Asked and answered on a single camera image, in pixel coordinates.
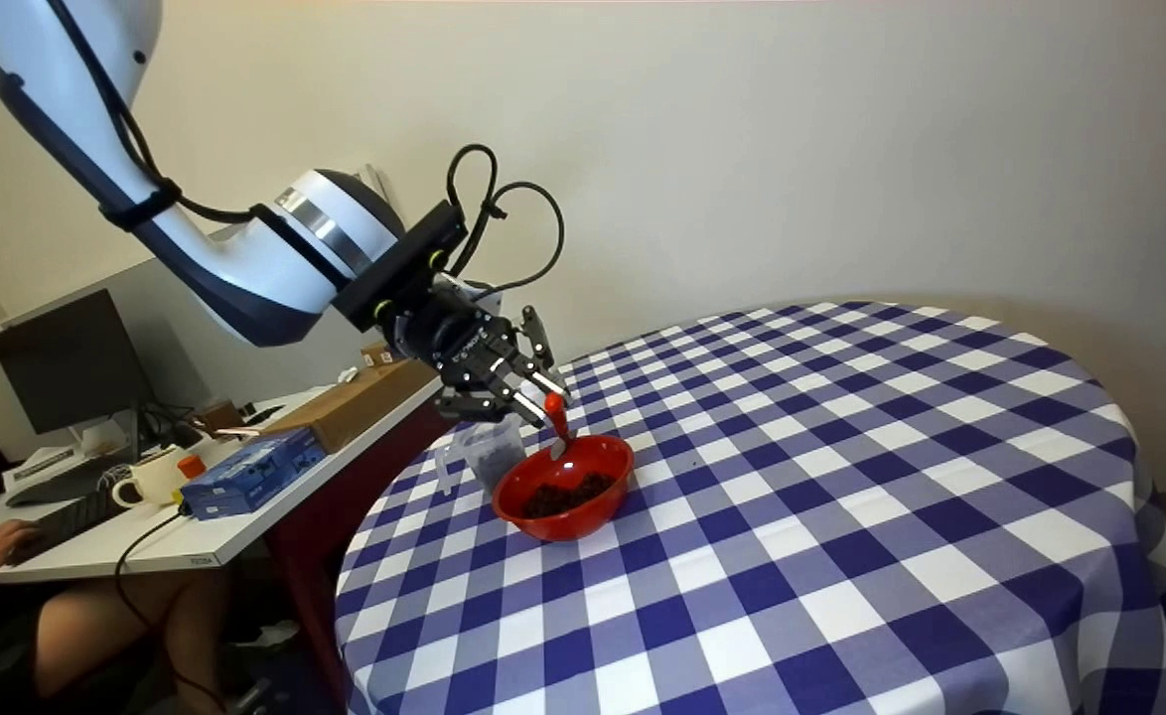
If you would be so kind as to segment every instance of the computer monitor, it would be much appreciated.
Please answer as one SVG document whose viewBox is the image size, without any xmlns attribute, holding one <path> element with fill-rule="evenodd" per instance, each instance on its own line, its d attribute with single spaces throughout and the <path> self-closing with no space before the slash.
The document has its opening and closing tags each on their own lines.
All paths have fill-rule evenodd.
<svg viewBox="0 0 1166 715">
<path fill-rule="evenodd" d="M 0 362 L 37 433 L 153 401 L 107 290 L 0 331 Z"/>
</svg>

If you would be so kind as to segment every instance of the blue and white checkered tablecloth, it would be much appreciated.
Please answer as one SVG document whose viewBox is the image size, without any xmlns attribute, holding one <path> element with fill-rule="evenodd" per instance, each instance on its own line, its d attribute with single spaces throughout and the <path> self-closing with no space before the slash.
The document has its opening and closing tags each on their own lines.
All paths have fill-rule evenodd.
<svg viewBox="0 0 1166 715">
<path fill-rule="evenodd" d="M 542 544 L 442 437 L 349 545 L 353 712 L 1166 712 L 1166 525 L 1123 412 L 983 317 L 707 317 L 563 370 L 623 436 L 605 528 Z M 527 444 L 546 444 L 546 433 Z"/>
</svg>

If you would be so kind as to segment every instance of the red table leg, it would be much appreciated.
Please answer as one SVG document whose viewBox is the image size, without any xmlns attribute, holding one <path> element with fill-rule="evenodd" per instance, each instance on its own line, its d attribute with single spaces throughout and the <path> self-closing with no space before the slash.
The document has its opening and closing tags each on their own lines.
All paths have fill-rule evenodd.
<svg viewBox="0 0 1166 715">
<path fill-rule="evenodd" d="M 335 638 L 335 574 L 325 565 L 338 562 L 379 495 L 451 427 L 433 409 L 433 401 L 423 402 L 265 534 L 301 630 L 340 710 L 347 678 Z"/>
</svg>

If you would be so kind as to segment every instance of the white mug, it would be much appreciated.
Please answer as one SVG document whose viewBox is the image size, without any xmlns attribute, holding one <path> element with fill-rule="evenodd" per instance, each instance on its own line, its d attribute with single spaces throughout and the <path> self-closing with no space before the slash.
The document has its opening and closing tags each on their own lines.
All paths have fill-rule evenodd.
<svg viewBox="0 0 1166 715">
<path fill-rule="evenodd" d="M 173 504 L 173 492 L 182 489 L 182 484 L 187 481 L 182 470 L 177 468 L 177 462 L 189 456 L 189 451 L 170 447 L 155 456 L 142 458 L 138 464 L 129 467 L 132 476 L 112 485 L 111 498 L 124 509 L 141 506 L 147 502 L 157 506 Z M 125 484 L 133 484 L 133 488 L 138 489 L 138 493 L 142 495 L 141 502 L 125 502 L 124 497 L 120 497 L 119 490 L 124 489 Z"/>
</svg>

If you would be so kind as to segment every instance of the red bowl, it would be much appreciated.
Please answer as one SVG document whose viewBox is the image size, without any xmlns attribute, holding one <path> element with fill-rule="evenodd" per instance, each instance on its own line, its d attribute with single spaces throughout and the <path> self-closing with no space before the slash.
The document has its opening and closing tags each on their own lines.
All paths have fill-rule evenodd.
<svg viewBox="0 0 1166 715">
<path fill-rule="evenodd" d="M 627 481 L 632 478 L 632 448 L 623 440 L 610 435 L 586 435 L 575 439 L 561 458 L 552 457 L 547 449 L 540 449 L 513 467 L 496 485 L 492 505 L 496 514 L 507 524 L 543 540 L 574 540 L 585 538 L 605 525 L 619 510 L 627 497 Z M 600 474 L 613 477 L 613 484 L 596 498 L 580 504 L 570 511 L 543 517 L 522 519 L 526 502 L 540 484 L 555 484 L 561 489 L 574 489 L 583 477 Z"/>
</svg>

